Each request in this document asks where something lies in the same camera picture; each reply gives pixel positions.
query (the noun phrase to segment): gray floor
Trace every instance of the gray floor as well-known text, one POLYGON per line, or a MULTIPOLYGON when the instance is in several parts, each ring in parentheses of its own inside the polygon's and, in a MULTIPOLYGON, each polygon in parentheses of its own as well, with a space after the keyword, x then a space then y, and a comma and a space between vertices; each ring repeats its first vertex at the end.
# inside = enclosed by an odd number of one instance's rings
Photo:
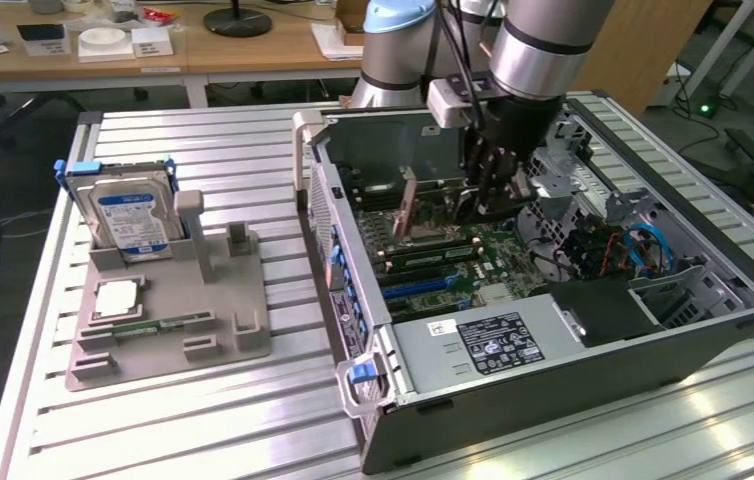
MULTIPOLYGON (((690 40, 681 54, 681 60, 696 65, 716 38, 716 30, 690 40)), ((745 44, 734 42, 725 52, 720 64, 709 78, 718 79, 730 59, 742 51, 745 44)), ((266 84, 265 97, 257 100, 249 96, 249 85, 234 88, 214 88, 215 105, 242 103, 282 103, 321 99, 314 82, 266 84)), ((696 93, 697 101, 712 91, 706 85, 696 93)), ((329 82, 331 94, 347 93, 350 83, 329 82)), ((130 90, 106 90, 81 92, 77 98, 91 110, 125 111, 186 108, 185 93, 175 87, 149 89, 150 98, 137 102, 130 90)), ((26 95, 7 95, 9 106, 0 109, 0 119, 17 106, 26 95)), ((744 81, 734 95, 737 112, 720 111, 710 123, 718 128, 744 128, 754 133, 754 72, 744 81)), ((642 115, 642 121, 674 148, 710 134, 709 130, 676 117, 665 109, 652 109, 642 115)), ((14 130, 18 146, 11 151, 0 149, 0 218, 23 211, 46 209, 51 206, 57 189, 51 180, 53 161, 67 155, 73 135, 74 113, 62 105, 45 107, 14 130)), ((717 139, 688 150, 688 154, 717 166, 729 165, 733 157, 722 150, 722 139, 717 139)), ((11 225, 6 233, 15 233, 41 228, 46 217, 29 219, 11 225)), ((17 331, 22 320, 26 296, 37 268, 43 236, 26 239, 6 239, 0 248, 2 266, 0 269, 0 394, 1 385, 9 369, 10 357, 17 340, 17 331)))

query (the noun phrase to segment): metal slotted table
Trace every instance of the metal slotted table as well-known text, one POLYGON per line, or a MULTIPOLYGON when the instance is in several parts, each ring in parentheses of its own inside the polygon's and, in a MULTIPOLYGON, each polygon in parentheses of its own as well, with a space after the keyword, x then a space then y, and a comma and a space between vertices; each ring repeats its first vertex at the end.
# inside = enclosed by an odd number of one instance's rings
MULTIPOLYGON (((573 94, 754 258, 754 219, 609 99, 573 94)), ((199 188, 205 229, 261 237, 269 357, 65 389, 90 236, 63 192, 0 405, 0 478, 355 479, 291 194, 291 115, 333 104, 105 114, 70 160, 161 158, 199 188)), ((605 147, 593 162, 636 182, 605 147)), ((754 339, 682 382, 371 478, 728 478, 754 474, 754 339)))

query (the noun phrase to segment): power supply label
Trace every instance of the power supply label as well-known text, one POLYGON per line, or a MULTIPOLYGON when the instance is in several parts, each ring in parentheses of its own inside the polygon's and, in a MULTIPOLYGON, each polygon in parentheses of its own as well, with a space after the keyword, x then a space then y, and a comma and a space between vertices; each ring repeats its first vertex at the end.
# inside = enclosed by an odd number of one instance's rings
POLYGON ((545 359, 517 313, 456 326, 473 365, 482 375, 545 359))

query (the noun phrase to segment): white box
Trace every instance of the white box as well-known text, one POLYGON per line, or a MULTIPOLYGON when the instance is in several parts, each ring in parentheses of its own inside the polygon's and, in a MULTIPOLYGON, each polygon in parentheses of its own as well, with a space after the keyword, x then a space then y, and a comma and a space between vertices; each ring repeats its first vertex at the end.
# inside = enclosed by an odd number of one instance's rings
POLYGON ((649 107, 665 107, 672 103, 676 94, 681 90, 681 86, 686 83, 690 78, 690 71, 684 68, 677 63, 673 63, 666 70, 666 76, 664 78, 664 83, 654 93, 654 98, 649 102, 649 107))
POLYGON ((70 35, 63 25, 17 25, 26 54, 33 57, 67 55, 70 35))
POLYGON ((129 42, 106 50, 89 50, 79 43, 78 58, 79 63, 113 62, 115 60, 133 60, 135 55, 133 55, 133 47, 129 42))
POLYGON ((101 27, 83 31, 79 34, 78 44, 79 63, 111 62, 135 58, 129 34, 115 28, 101 27))
POLYGON ((167 28, 149 27, 133 29, 133 52, 137 57, 173 55, 171 39, 167 28))

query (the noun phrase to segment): motherboard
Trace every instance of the motherboard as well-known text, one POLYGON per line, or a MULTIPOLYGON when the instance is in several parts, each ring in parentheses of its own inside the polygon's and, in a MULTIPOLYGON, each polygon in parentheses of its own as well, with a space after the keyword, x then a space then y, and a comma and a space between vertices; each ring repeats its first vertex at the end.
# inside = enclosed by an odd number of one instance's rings
POLYGON ((404 322, 525 298, 545 285, 513 220, 410 227, 392 235, 396 211, 358 211, 355 221, 392 319, 404 322))

